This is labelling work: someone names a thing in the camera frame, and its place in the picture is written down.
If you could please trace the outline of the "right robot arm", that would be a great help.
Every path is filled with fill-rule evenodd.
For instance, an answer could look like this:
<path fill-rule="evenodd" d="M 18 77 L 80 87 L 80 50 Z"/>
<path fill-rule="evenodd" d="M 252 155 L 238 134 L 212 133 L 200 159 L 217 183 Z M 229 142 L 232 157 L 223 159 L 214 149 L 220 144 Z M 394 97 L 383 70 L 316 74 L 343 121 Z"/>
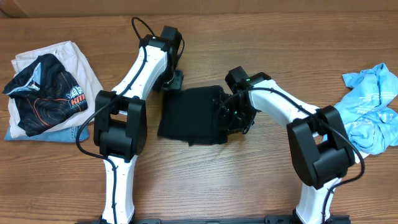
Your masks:
<path fill-rule="evenodd" d="M 219 130 L 246 134 L 258 112 L 268 114 L 286 128 L 292 165 L 302 181 L 292 214 L 268 215 L 264 223 L 350 223 L 349 216 L 330 213 L 335 189 L 355 162 L 338 110 L 300 101 L 263 72 L 249 76 L 236 67 L 225 82 L 233 94 L 216 114 Z"/>

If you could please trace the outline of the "light blue t-shirt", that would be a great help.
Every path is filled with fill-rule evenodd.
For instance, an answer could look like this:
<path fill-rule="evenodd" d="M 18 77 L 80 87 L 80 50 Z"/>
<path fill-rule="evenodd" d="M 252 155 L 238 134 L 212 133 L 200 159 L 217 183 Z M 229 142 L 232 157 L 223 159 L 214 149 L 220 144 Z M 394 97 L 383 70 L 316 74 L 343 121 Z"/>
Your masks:
<path fill-rule="evenodd" d="M 362 153 L 378 155 L 397 146 L 397 112 L 388 105 L 397 96 L 397 77 L 385 63 L 342 75 L 351 91 L 335 105 L 348 139 Z"/>

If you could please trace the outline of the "black t-shirt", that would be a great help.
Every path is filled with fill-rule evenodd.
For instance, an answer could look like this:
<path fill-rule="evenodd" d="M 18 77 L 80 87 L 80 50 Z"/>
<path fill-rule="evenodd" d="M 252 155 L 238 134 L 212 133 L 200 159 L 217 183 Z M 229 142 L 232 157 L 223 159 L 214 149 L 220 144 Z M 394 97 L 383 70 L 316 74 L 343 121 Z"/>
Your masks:
<path fill-rule="evenodd" d="M 189 88 L 178 94 L 165 94 L 157 135 L 192 145 L 224 144 L 225 131 L 215 124 L 216 112 L 227 97 L 219 85 Z"/>

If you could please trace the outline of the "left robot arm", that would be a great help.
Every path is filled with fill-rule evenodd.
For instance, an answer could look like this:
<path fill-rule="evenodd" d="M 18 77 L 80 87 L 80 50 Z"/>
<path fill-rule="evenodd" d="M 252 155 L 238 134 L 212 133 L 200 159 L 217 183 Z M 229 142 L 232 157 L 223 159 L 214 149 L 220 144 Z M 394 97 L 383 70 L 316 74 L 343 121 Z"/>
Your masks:
<path fill-rule="evenodd" d="M 134 168 L 147 139 L 146 99 L 151 91 L 178 93 L 183 73 L 177 64 L 185 42 L 178 29 L 165 26 L 146 35 L 121 83 L 95 99 L 94 143 L 106 169 L 106 202 L 100 223 L 133 223 Z"/>

